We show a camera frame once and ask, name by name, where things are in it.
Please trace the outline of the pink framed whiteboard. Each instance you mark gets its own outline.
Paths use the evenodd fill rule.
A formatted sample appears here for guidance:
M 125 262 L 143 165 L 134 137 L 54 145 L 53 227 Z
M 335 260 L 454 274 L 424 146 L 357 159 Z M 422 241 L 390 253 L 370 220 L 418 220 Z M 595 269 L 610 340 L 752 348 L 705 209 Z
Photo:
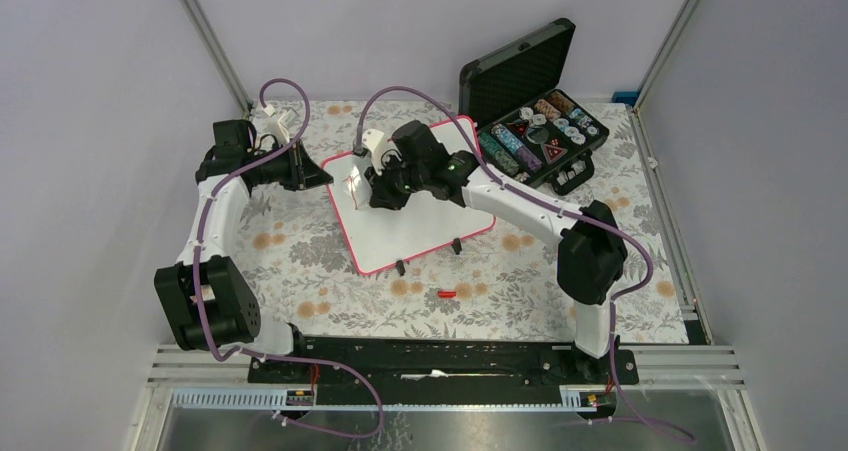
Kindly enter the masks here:
M 321 164 L 321 168 L 334 178 L 327 186 L 329 199 L 354 269 L 361 275 L 388 270 L 399 261 L 410 261 L 449 247 L 456 239 L 487 232 L 496 223 L 491 214 L 439 201 L 426 191 L 413 194 L 399 211 L 375 209 L 369 205 L 356 210 L 343 181 L 353 167 L 364 174 L 369 165 L 368 159 L 350 152 L 332 156 Z

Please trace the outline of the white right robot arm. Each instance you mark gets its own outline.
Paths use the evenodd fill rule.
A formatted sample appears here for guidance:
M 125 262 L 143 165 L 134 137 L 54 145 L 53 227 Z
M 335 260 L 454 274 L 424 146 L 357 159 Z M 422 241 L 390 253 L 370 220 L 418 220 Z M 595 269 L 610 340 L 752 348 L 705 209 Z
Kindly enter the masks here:
M 575 373 L 597 383 L 612 371 L 610 293 L 623 274 L 627 250 L 606 205 L 555 200 L 498 172 L 475 150 L 448 151 L 419 121 L 391 135 L 360 130 L 355 150 L 372 162 L 365 173 L 372 207 L 400 210 L 412 194 L 426 191 L 504 220 L 555 251 L 558 286 L 576 308 Z

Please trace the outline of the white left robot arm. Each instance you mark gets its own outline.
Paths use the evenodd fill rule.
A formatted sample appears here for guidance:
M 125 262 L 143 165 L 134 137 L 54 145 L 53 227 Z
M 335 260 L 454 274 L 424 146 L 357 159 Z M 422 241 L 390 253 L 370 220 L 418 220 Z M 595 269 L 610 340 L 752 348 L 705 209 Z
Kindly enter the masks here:
M 154 288 L 176 344 L 185 351 L 253 342 L 262 317 L 255 293 L 233 260 L 242 214 L 252 191 L 277 184 L 310 190 L 332 177 L 308 155 L 299 138 L 261 148 L 249 120 L 219 121 L 214 143 L 196 173 L 198 207 L 184 249 L 160 268 Z

